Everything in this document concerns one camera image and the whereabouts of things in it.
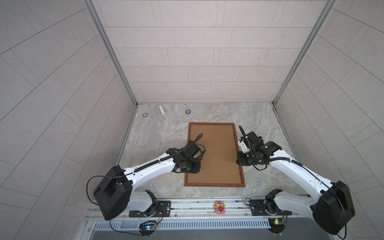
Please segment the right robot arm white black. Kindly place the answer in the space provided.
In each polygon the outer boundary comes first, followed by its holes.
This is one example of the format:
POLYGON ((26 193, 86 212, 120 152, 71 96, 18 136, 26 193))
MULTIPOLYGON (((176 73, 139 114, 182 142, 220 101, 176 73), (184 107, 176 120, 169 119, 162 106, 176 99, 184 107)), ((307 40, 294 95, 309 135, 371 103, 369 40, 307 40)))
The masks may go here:
POLYGON ((274 189, 265 196, 262 204, 256 200, 245 201, 253 209, 262 209, 271 216, 288 212, 296 213, 314 220, 324 231, 331 235, 339 235, 347 231, 347 223, 355 216, 356 211, 349 187, 341 182, 332 182, 307 168, 290 156, 278 144, 263 138, 254 132, 246 134, 238 141, 237 164, 252 166, 259 170, 263 166, 274 167, 306 192, 306 196, 289 194, 281 189, 274 189))

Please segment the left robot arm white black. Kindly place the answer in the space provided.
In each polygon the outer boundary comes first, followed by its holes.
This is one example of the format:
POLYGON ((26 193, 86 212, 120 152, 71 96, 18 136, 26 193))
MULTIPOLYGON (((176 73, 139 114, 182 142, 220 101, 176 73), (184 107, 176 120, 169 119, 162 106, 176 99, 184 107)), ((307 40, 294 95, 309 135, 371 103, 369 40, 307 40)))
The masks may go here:
POLYGON ((126 210, 153 216, 160 207, 157 198, 149 190, 138 192, 137 189, 164 174, 199 173, 205 153, 204 146, 190 141, 184 148, 168 149, 142 165, 125 169, 119 165, 112 167, 93 192, 104 220, 112 220, 126 210))

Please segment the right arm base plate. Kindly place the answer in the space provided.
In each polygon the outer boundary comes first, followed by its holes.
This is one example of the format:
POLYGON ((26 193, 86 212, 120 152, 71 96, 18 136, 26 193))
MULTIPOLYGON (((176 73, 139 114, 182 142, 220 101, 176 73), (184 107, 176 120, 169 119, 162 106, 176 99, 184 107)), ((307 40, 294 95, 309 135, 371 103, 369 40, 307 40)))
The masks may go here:
POLYGON ((278 209, 273 201, 268 200, 257 200, 257 199, 246 199, 246 206, 251 208, 253 216, 285 216, 292 215, 290 211, 281 211, 278 209))

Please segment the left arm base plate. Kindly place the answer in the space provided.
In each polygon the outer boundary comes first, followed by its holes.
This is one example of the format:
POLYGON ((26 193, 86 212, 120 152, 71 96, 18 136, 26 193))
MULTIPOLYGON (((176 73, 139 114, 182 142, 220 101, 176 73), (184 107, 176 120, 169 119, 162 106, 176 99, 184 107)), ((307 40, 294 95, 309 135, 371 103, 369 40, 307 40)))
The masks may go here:
POLYGON ((130 211, 130 218, 155 218, 155 217, 169 217, 171 210, 171 201, 157 201, 152 203, 150 207, 144 212, 130 211))

